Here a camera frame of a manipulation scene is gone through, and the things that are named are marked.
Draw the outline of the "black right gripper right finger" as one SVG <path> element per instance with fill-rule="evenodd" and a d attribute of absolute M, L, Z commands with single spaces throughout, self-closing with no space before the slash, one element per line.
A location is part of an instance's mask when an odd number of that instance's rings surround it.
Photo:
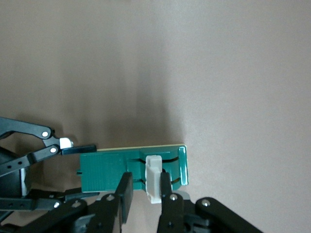
<path fill-rule="evenodd" d="M 257 227 L 211 197 L 196 203 L 173 192 L 170 175 L 160 176 L 162 211 L 158 233 L 260 233 Z"/>

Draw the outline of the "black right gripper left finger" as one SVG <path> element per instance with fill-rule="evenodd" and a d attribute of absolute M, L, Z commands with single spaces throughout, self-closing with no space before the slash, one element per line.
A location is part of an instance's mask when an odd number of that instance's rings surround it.
<path fill-rule="evenodd" d="M 88 205 L 73 199 L 20 227 L 17 233 L 120 233 L 133 198 L 132 173 L 123 174 L 116 191 Z"/>

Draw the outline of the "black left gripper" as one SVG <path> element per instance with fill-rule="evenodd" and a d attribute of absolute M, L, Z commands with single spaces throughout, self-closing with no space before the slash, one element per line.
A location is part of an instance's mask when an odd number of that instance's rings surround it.
<path fill-rule="evenodd" d="M 69 189 L 64 192 L 39 189 L 30 191 L 29 166 L 59 154 L 70 155 L 96 152 L 97 147 L 96 145 L 75 147 L 69 138 L 56 137 L 54 130 L 48 126 L 1 117 L 1 139 L 14 133 L 35 136 L 42 140 L 45 147 L 0 165 L 1 211 L 52 210 L 69 200 L 85 199 L 100 194 L 99 192 L 83 192 L 81 188 Z"/>

